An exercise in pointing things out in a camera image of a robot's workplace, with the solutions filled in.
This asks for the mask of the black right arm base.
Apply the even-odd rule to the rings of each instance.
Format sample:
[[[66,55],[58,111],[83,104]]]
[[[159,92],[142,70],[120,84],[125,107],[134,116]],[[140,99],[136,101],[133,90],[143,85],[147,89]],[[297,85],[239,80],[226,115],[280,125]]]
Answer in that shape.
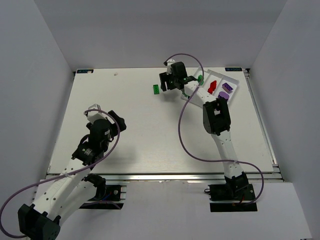
[[[252,184],[237,193],[235,196],[227,189],[226,184],[211,184],[204,190],[209,196],[211,213],[244,213],[257,212],[257,204],[250,203],[256,198]]]

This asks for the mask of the blue table label right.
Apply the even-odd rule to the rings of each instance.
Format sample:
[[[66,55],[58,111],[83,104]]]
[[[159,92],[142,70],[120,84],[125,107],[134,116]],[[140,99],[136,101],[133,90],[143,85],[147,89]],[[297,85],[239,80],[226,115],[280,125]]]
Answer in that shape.
[[[226,72],[242,72],[243,69],[241,67],[225,67]]]

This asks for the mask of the purple long lego plate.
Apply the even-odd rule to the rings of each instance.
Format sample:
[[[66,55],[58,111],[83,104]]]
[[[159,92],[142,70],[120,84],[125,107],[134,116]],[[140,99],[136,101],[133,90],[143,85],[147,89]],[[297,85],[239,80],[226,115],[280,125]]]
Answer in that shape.
[[[234,89],[227,83],[225,82],[222,85],[222,88],[227,92],[227,93],[231,93]]]

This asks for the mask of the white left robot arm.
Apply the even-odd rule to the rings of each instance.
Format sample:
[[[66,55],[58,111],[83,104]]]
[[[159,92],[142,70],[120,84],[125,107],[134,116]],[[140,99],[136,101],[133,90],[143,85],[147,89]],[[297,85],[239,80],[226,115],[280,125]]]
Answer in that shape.
[[[92,170],[110,153],[109,144],[117,141],[127,126],[113,110],[89,109],[84,114],[89,134],[80,140],[64,171],[38,199],[18,210],[19,230],[31,240],[56,239],[63,222],[81,206],[113,204],[113,191]]]

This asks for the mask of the purple round lego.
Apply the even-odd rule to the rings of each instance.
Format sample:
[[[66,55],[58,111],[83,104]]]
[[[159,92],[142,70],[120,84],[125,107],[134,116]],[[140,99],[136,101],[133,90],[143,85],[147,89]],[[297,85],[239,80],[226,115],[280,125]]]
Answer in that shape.
[[[219,94],[218,94],[218,98],[219,99],[225,99],[226,101],[229,100],[230,98],[230,95],[224,91],[220,91]]]

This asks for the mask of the small green lego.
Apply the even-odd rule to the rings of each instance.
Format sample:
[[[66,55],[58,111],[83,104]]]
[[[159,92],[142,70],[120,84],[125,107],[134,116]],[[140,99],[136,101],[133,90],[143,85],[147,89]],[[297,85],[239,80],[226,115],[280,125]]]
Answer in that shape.
[[[204,84],[204,77],[201,74],[197,77],[197,80],[200,86]]]

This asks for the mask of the blue table label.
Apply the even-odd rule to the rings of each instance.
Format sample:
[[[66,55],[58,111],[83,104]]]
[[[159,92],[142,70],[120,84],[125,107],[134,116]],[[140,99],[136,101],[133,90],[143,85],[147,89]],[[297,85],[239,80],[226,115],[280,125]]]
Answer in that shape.
[[[93,69],[78,69],[76,74],[92,74],[93,72]]]
[[[242,72],[243,69],[241,67],[225,67],[226,72]]]

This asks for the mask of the red rectangular lego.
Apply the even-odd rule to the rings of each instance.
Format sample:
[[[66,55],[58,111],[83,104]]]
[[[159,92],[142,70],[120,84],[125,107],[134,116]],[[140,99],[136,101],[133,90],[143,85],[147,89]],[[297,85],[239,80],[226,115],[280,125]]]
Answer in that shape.
[[[207,92],[212,95],[213,92],[216,90],[216,88],[217,88],[217,81],[214,80],[210,83],[209,88],[207,89]]]

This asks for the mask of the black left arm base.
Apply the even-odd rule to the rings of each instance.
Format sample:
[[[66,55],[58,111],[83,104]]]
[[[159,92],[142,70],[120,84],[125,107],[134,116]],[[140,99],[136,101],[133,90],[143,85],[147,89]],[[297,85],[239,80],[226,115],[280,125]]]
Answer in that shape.
[[[121,210],[126,199],[127,186],[121,183],[107,183],[97,174],[90,173],[83,178],[94,187],[95,195],[80,206],[87,210]]]

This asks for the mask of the blue table label left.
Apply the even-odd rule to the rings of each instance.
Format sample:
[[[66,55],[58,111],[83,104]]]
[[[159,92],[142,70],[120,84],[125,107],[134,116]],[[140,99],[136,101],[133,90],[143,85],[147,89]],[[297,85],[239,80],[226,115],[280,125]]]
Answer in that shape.
[[[93,69],[78,69],[76,74],[92,74],[93,72]]]

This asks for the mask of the white divided tray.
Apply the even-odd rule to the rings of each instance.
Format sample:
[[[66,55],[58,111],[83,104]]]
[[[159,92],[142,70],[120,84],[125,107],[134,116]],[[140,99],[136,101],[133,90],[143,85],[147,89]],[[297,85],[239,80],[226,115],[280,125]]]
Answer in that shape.
[[[213,94],[209,94],[208,88],[210,86],[210,83],[213,81],[217,81],[216,89],[213,92]],[[222,85],[224,83],[228,83],[233,88],[233,91],[230,93],[226,92],[222,88]],[[189,102],[202,108],[203,104],[205,103],[205,100],[209,100],[211,102],[212,100],[215,100],[216,98],[218,98],[219,92],[223,91],[229,94],[229,100],[227,100],[227,104],[229,105],[236,94],[239,84],[240,82],[234,78],[231,78],[226,75],[223,75],[222,73],[218,73],[213,70],[207,69],[204,71],[203,85],[200,86],[199,90],[196,92],[196,94],[191,98]]]

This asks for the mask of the green long lego top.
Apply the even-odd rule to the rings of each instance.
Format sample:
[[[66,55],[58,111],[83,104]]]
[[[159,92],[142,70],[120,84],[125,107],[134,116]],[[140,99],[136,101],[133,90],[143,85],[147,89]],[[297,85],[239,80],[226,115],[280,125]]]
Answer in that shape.
[[[154,95],[159,95],[160,94],[160,88],[158,84],[153,85],[153,94]]]

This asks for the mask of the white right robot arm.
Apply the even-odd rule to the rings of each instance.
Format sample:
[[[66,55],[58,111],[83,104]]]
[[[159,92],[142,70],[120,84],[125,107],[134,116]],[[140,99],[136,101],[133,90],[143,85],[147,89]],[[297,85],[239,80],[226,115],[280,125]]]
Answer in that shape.
[[[202,109],[202,122],[205,131],[213,138],[223,163],[224,179],[229,194],[236,198],[249,185],[241,167],[231,139],[231,117],[227,100],[216,98],[208,93],[194,76],[188,76],[183,62],[164,62],[166,72],[159,75],[160,88],[180,90],[187,96],[187,102],[195,100]]]

